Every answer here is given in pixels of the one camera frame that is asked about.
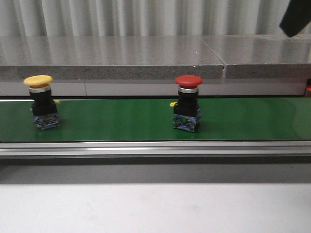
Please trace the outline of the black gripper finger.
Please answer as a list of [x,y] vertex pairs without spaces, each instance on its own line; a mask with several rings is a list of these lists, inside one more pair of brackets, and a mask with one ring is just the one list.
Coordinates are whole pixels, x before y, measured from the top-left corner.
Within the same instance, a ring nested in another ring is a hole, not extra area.
[[311,21],[311,1],[291,0],[279,27],[288,36],[299,34]]

